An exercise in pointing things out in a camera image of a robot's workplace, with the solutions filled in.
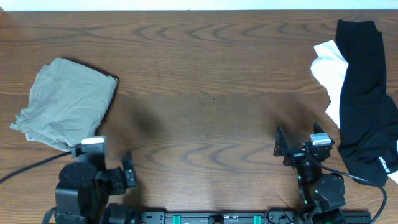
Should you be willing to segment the grey-green shorts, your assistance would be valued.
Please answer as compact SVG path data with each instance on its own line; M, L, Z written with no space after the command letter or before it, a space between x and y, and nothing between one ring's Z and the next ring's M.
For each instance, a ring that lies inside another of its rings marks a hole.
M117 85L111 75L56 58L37 73L29 103L10 127L29 141L68 151L95 135Z

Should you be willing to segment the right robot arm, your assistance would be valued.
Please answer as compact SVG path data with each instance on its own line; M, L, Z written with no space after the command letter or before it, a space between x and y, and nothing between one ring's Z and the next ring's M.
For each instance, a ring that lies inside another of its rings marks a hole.
M335 144L329 135L313 124L313 134L300 148L288 147L282 128L277 127L273 156L282 157L284 166L297 171L298 189L305 206L293 215L293 223L344 223L341 207L346 204L342 175L324 174L321 162L330 157Z

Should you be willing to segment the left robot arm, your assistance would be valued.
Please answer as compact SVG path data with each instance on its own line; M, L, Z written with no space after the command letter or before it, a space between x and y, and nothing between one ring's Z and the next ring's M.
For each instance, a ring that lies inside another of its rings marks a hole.
M139 212L117 203L108 203L112 195L124 195L136 187L132 159L123 159L122 167L107 169L104 155L80 155L59 173L55 188L56 206L45 213L42 223L51 218L56 224L104 223L136 224Z

